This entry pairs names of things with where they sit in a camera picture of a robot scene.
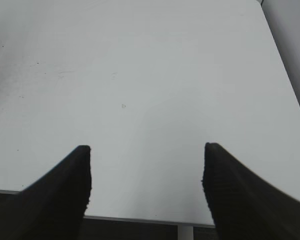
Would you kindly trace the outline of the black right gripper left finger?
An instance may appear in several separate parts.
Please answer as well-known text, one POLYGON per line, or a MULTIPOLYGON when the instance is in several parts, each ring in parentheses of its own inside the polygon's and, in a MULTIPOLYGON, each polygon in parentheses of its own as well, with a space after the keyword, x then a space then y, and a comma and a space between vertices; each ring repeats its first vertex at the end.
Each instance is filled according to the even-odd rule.
POLYGON ((0 203, 0 240, 76 240, 92 189, 91 148, 79 145, 0 203))

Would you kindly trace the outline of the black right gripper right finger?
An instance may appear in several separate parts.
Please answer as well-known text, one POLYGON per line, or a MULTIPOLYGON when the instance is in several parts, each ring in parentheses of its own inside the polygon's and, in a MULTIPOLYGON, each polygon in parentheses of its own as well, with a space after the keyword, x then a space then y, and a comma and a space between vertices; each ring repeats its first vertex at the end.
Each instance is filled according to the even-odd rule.
POLYGON ((300 201, 218 143, 205 144, 202 187, 220 240, 300 240, 300 201))

